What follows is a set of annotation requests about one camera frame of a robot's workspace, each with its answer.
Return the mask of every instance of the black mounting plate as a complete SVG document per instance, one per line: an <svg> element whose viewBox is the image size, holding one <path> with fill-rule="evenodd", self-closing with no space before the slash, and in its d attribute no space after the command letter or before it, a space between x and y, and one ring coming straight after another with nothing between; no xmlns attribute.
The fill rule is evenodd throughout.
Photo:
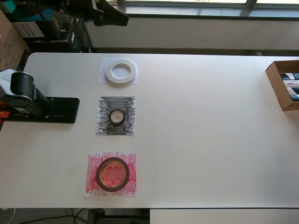
<svg viewBox="0 0 299 224"><path fill-rule="evenodd" d="M6 107L9 111L8 118L4 121L39 122L39 123L62 123L74 124L77 117L80 100L78 98L47 97L52 104L52 113L44 117L35 117L30 114L19 112L13 107Z"/></svg>

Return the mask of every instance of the black tape roll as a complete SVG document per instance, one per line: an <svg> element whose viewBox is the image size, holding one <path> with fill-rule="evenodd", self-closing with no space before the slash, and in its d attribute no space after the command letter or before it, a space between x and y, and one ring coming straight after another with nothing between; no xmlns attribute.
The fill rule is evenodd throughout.
<svg viewBox="0 0 299 224"><path fill-rule="evenodd" d="M118 163L120 163L120 164L125 168L126 176L125 176L124 181L123 181L120 185L118 185L118 186L116 186L116 187L113 187L113 188L110 188L110 187L106 186L106 185L102 182L101 177L100 177L100 174L101 174L101 172L102 172L102 170L103 170L103 168L104 168L105 166L107 166L108 164L113 163L113 162L118 162ZM97 180L97 184L99 185L99 187L102 188L102 189L105 190L105 191L108 191L108 192L116 192L116 191L119 191L119 190L121 190L122 188L124 188L125 185L126 185L126 184L128 183L128 181L129 181L129 167L128 167L128 165L126 164L126 162L125 162L124 160L122 160L122 159L120 159L120 158L116 158L116 157L111 157L111 158L109 158L109 159L104 160L104 161L99 165L99 167L98 167L98 169L97 169L97 173L96 173L96 180Z"/></svg>
<svg viewBox="0 0 299 224"><path fill-rule="evenodd" d="M113 119L112 119L112 115L113 115L113 113L115 113L115 112L120 112L120 113L122 113L123 118L122 118L122 120L121 120L120 122L114 122L114 121L113 121ZM123 110L121 110L121 109L112 110L112 111L110 112L110 114L109 114L109 121L110 121L110 123L111 123L113 126L121 126L121 125L123 125L123 124L126 122L126 114L125 114L125 112L124 112Z"/></svg>

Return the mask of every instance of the windowsill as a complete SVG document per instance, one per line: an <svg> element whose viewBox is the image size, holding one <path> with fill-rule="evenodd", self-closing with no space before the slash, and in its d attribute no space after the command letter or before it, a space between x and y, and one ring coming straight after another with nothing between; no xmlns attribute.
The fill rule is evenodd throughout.
<svg viewBox="0 0 299 224"><path fill-rule="evenodd" d="M219 19L219 20L270 20L299 21L299 10L290 9L237 9L199 7L116 7L129 17L135 18L179 18L179 19Z"/></svg>

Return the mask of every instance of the white tape roll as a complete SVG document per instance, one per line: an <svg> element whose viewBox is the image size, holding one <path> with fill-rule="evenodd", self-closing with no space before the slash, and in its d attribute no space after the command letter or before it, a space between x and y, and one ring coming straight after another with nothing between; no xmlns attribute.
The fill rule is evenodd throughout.
<svg viewBox="0 0 299 224"><path fill-rule="evenodd" d="M123 67L123 68L128 69L130 72L129 75L125 78L117 78L117 77L113 76L112 71L113 71L113 69L115 69L117 67ZM118 85L127 84L135 78L136 67L132 62L130 62L128 60L116 60L114 62L111 62L108 65L108 68L106 70L106 76L111 82L113 82L115 84L118 84Z"/></svg>

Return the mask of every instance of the masking tape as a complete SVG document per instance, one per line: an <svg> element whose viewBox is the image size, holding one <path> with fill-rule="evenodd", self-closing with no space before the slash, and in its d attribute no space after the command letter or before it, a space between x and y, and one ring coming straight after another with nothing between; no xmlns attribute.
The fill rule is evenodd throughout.
<svg viewBox="0 0 299 224"><path fill-rule="evenodd" d="M102 170L104 169L105 166L107 166L110 163L114 163L114 162L118 162L124 167L124 169L125 169L125 178L124 178L123 182L120 183L120 185L118 185L116 187L108 187L107 185L105 185L103 183L103 181L101 179L101 172L102 172ZM97 173L96 173L96 181L97 181L97 184L99 185L99 187L102 188L105 191L108 191L108 192L119 191L119 190L123 189L129 181L129 167L126 164L126 162L124 160L120 159L120 158L117 158L117 157L108 158L108 159L104 160L99 165L99 167L97 169Z"/></svg>
<svg viewBox="0 0 299 224"><path fill-rule="evenodd" d="M116 66L122 66L122 65L126 65L130 68L129 75L125 78L115 78L112 75L113 68L116 67ZM118 84L118 85L127 84L135 78L135 76L136 76L136 67L132 62L130 62L128 60L116 60L116 61L111 62L108 65L108 68L106 70L106 76L114 84Z"/></svg>

